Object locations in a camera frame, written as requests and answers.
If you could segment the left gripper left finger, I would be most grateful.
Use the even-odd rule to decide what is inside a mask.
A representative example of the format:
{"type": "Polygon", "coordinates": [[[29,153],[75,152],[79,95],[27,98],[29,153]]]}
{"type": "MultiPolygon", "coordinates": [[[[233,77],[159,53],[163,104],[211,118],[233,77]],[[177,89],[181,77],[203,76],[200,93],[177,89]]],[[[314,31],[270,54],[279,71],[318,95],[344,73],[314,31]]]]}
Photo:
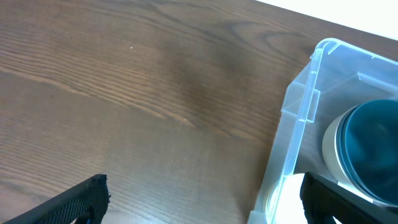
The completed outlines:
{"type": "Polygon", "coordinates": [[[4,224],[101,224],[109,199],[107,175],[96,174],[4,224]]]}

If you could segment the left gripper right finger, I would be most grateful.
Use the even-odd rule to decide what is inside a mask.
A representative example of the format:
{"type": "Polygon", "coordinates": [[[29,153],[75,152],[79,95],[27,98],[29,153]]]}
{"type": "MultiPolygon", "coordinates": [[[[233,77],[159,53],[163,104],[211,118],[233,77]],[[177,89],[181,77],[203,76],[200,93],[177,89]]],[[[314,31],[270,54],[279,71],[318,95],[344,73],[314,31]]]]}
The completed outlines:
{"type": "Polygon", "coordinates": [[[397,209],[382,208],[313,172],[306,172],[300,199],[309,224],[397,224],[397,209]]]}

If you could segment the white small bowl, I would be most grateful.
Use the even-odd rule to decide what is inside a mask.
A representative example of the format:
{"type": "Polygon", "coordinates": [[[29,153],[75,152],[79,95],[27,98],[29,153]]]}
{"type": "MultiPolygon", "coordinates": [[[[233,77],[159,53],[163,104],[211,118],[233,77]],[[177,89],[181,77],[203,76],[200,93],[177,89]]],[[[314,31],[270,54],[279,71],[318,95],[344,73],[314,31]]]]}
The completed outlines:
{"type": "Polygon", "coordinates": [[[267,223],[275,224],[307,224],[300,189],[304,173],[283,178],[281,189],[274,183],[264,196],[263,207],[267,223]]]}

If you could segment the beige bowl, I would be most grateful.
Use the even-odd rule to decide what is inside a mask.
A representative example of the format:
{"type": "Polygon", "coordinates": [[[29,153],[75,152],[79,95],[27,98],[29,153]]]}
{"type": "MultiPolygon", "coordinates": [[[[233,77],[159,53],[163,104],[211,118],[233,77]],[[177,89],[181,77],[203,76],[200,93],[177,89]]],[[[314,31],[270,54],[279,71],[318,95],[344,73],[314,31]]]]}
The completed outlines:
{"type": "Polygon", "coordinates": [[[353,186],[353,183],[344,171],[342,161],[339,158],[339,137],[343,122],[356,108],[357,106],[354,106],[335,118],[327,127],[322,140],[322,156],[328,170],[337,182],[348,186],[353,186]]]}

